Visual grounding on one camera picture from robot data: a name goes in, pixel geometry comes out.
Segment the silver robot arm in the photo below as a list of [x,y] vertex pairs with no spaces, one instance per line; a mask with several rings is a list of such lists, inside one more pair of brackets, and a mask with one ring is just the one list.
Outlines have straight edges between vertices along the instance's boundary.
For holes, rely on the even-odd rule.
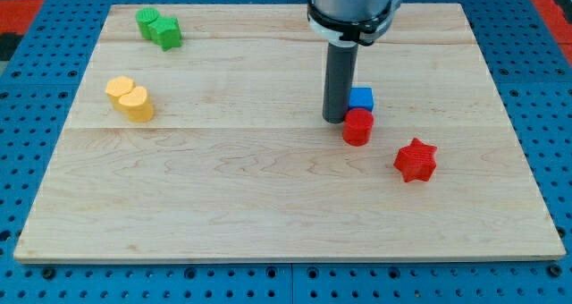
[[402,1],[307,0],[307,19],[333,46],[371,46],[388,31]]

